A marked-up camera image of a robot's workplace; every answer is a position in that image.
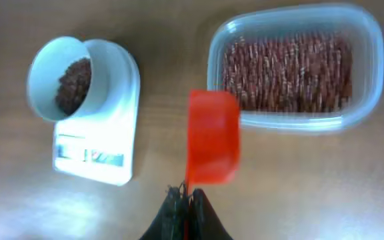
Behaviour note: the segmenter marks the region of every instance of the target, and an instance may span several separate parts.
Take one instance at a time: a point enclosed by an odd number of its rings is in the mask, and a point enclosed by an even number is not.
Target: kitchen scale
[[[107,98],[98,112],[55,124],[53,166],[72,175],[123,185],[133,176],[139,70],[134,58],[115,43],[101,39],[83,43],[92,64],[106,71]]]

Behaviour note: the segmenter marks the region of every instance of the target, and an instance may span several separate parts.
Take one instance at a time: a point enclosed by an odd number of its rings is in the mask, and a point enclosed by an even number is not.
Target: plastic container
[[[340,31],[350,42],[352,99],[334,113],[241,112],[241,126],[301,132],[335,131],[363,120],[376,106],[383,88],[383,36],[366,10],[349,4],[285,7],[240,15],[222,24],[210,46],[207,89],[223,90],[222,67],[226,46],[241,38],[274,37],[286,33]]]
[[[84,117],[97,112],[106,101],[108,80],[106,66],[94,62],[99,52],[87,47],[74,37],[58,37],[39,50],[29,69],[27,97],[35,114],[47,121],[62,121]],[[67,115],[57,106],[55,97],[60,86],[59,79],[74,62],[88,58],[91,63],[91,82],[81,106]]]

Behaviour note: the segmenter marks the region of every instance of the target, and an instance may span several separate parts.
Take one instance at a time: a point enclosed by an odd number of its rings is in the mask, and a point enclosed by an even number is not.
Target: red scoop
[[[239,106],[223,91],[192,91],[186,186],[230,181],[239,165]]]

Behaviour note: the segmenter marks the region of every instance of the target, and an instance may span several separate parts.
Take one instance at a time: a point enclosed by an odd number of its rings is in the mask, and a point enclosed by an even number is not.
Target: clear plastic container
[[[335,131],[368,116],[383,88],[384,50],[379,24],[366,10],[349,4],[285,7],[240,15],[222,24],[210,46],[207,89],[223,90],[223,54],[241,38],[282,36],[291,32],[322,29],[340,32],[351,44],[352,98],[334,113],[241,112],[241,126],[301,132]]]

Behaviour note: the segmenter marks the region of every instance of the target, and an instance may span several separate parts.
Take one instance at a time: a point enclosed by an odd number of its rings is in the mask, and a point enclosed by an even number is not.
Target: table surface
[[[0,0],[0,239],[137,239],[183,180],[187,96],[206,88],[209,43],[228,18],[315,1]],[[384,1],[355,1],[378,19]],[[141,73],[134,178],[122,187],[56,173],[53,125],[27,106],[30,62],[73,35],[126,47]],[[234,239],[384,239],[384,90],[335,135],[244,129],[235,180],[204,190]]]

